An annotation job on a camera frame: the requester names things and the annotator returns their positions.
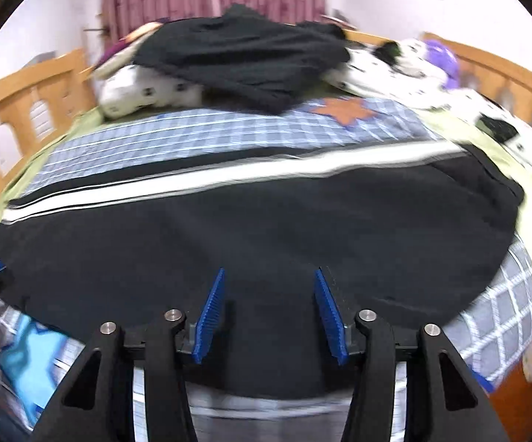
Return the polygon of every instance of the light blue fabric patch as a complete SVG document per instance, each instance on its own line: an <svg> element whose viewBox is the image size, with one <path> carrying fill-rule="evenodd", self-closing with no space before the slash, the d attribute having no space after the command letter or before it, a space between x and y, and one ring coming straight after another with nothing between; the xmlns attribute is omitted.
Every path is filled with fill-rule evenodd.
<svg viewBox="0 0 532 442"><path fill-rule="evenodd" d="M47 329L27 315L20 316L16 330L12 344L0 353L0 368L34 427L57 388L52 366L67 336Z"/></svg>

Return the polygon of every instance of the white stripe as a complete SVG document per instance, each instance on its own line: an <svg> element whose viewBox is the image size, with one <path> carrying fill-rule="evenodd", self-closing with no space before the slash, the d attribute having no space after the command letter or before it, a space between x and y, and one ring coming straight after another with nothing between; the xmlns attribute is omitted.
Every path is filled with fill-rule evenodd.
<svg viewBox="0 0 532 442"><path fill-rule="evenodd" d="M359 166L420 164L429 158L461 152L464 152L461 147L449 141L420 141L355 149L343 148L304 157L249 159L235 164L206 166L191 172L177 172L53 194L23 207L6 208L3 222L12 224L59 211L197 193L229 184L296 177L326 177Z"/></svg>

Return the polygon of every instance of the white wall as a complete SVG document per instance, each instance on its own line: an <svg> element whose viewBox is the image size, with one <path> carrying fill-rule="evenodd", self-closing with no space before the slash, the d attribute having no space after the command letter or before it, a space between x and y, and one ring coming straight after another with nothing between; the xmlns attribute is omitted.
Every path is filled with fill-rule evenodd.
<svg viewBox="0 0 532 442"><path fill-rule="evenodd" d="M84 46L84 26L99 25L95 0L24 0L0 30L0 78L40 53L61 56Z"/></svg>
<svg viewBox="0 0 532 442"><path fill-rule="evenodd" d="M328 0L363 32L392 39L432 32L532 71L532 16L518 0Z"/></svg>

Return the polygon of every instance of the mattress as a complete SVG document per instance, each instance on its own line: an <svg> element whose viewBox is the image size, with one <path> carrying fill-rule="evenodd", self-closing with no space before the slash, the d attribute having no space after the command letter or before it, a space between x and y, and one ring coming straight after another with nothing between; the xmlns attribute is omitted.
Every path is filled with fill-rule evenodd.
<svg viewBox="0 0 532 442"><path fill-rule="evenodd" d="M376 98L367 102L379 116L347 130L320 115L307 115L300 108L291 111L287 115L290 118L284 122L276 116L247 113L228 113L223 118L224 112L218 110L195 109L102 126L100 115L91 113L81 129L74 128L67 137L37 155L23 176L6 190L0 201L0 218L9 199L70 178L134 164L232 148L268 145L323 148L366 141L441 138L430 129L431 123L422 123L415 113L397 103ZM307 104L317 106L318 101ZM488 390L502 382L532 340L531 255L519 230L493 283L444 328ZM27 331L43 333L48 329L0 301L0 354L14 349ZM65 336L52 336L42 377L22 383L10 380L0 367L0 405L30 430L48 400L47 394L50 395L71 367L82 347L81 342ZM402 439L404 433L406 374L403 365L397 367L396 381L391 440ZM27 385L31 386L29 394L19 394L19 387ZM339 440L351 396L349 391L344 391L318 399L282 401L234 397L193 384L187 389L201 441L230 440L233 431L248 440L252 437L272 441ZM140 369L134 373L133 399L136 439L147 440Z"/></svg>

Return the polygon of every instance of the bed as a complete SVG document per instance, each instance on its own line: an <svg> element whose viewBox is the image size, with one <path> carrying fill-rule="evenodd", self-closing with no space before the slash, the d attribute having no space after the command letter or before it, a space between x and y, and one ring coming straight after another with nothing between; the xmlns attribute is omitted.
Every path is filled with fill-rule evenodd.
<svg viewBox="0 0 532 442"><path fill-rule="evenodd" d="M354 41L372 45L386 41L380 37L358 32L347 31L347 34ZM455 42L444 42L455 51L467 79L473 81L474 78L474 84L478 82L477 89L483 95L495 100L500 99L501 94L507 98L511 95L513 112L521 119L532 122L531 72L490 53ZM96 101L88 83L89 72L90 70L85 67L82 51L77 50L55 60L25 68L0 80L0 122L7 123L14 129L21 153L18 161L8 165L11 166L8 171L3 174L0 170L0 218L4 203L22 194L35 176L35 172L23 171L23 168L39 167L45 163L50 154L55 152L56 148L63 145L71 146L72 141L79 140L79 138L92 134L100 135L101 130L102 132L112 131L113 128L120 128L125 123L120 120L102 128L102 120L95 110ZM46 103L45 109L43 109L43 101ZM40 119L35 116L31 119L30 116L36 112L46 116L40 116ZM77 124L72 125L72 119L78 113L84 113L84 115L75 120ZM140 124L153 121L153 118L154 116L141 114L136 116ZM42 119L52 120L53 127L45 132L37 131L37 128L41 128L43 124ZM421 115L421 119L427 122L427 125L437 134L442 132L447 139L474 142L473 135L462 134L463 129L460 130L462 133L456 133L453 129L454 123L448 125L447 120L444 122L440 116L427 114ZM489 143L485 144L488 146L487 149L482 149L486 150L492 159L496 159L498 155L501 156L498 153L498 145L489 147ZM512 174L517 174L517 168L507 169ZM531 222L531 219L526 218L523 224L529 226ZM463 313L447 329L448 336L455 343L456 341L459 343L457 347L464 348L463 356L467 362L470 361L471 365L478 364L476 367L480 367L481 358L484 359L487 356L486 351L492 346L489 343L500 339L502 327L519 327L522 319L527 317L530 319L530 326L526 332L532 334L532 258L530 256L532 257L532 253L528 255L525 252L523 241L516 238L511 246L509 257L506 258L508 266L505 266L501 278L493 282L482 301ZM519 307L516 304L513 311L503 314L502 308L497 307L496 300L503 293L514 291L518 283L526 288L525 300ZM498 313L497 323L493 327L477 327L477 325L480 326L485 313L492 314L494 307ZM10 329L18 327L20 323L29 323L23 317L22 314L0 301L0 352L13 342L14 334ZM470 327L475 327L480 334L474 339L471 337L463 342L465 334L471 332ZM51 367L53 384L59 382L81 348L79 342L67 338L56 339L55 344L57 344L57 352ZM514 441L526 440L532 435L532 384L527 384L521 371L522 347L521 344L516 344L509 350L504 347L503 356L499 357L497 363L485 374L490 377L490 383L498 386L492 394L492 400ZM404 407L405 397L403 374L399 376L397 384L397 398L401 398L401 405L397 406L395 417L397 425L402 425L402 420L399 418L403 415L400 407ZM27 418L26 408L21 406L19 399L7 387L1 369L0 385L3 387L0 397L4 400L1 402L10 408L22 424L28 427L34 425L38 418L38 410ZM142 386L141 374L136 373L134 411L137 440L145 440L146 437ZM324 399L307 402L223 398L222 394L207 392L202 387L196 386L190 387L189 391L190 405L199 437L202 437L203 433L220 429L213 424L215 418L225 418L225 420L243 418L252 421L252 433L258 431L258 434L270 434L277 431L280 436L287 430L291 430L292 424L287 424L288 427L284 424L273 425L275 424L272 422L273 419L281 418L291 421L301 415L312 417L319 415L321 419L318 423L322 427L327 427L325 430L329 432L330 437L338 438L343 424L342 417L345 419L345 410L349 405L349 395L345 392L335 393ZM527 406L521 403L510 403L510 398L515 401L530 400L531 404ZM394 430L395 440L402 437L402 429L403 427L400 426L398 430Z"/></svg>

